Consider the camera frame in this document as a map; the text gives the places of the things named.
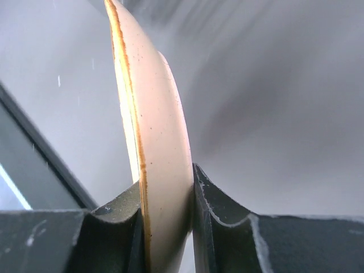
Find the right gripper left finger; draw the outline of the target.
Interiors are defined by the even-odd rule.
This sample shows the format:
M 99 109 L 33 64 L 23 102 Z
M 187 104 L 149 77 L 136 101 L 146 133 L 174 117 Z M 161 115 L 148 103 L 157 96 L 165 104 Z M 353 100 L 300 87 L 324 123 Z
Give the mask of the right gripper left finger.
M 2 211 L 1 272 L 146 272 L 139 184 L 94 211 Z

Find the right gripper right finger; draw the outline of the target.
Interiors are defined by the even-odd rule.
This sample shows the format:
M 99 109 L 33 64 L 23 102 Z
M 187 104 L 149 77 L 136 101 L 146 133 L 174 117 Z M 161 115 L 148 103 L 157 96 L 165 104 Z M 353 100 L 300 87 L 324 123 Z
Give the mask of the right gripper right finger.
M 362 272 L 363 218 L 259 215 L 193 165 L 197 272 Z

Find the bird plate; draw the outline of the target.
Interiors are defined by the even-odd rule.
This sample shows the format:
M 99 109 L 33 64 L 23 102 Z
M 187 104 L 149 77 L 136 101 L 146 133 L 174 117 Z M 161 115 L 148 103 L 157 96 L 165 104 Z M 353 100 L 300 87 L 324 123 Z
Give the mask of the bird plate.
M 106 1 L 120 110 L 140 187 L 148 272 L 178 272 L 191 231 L 193 171 L 183 107 L 169 64 L 118 1 Z

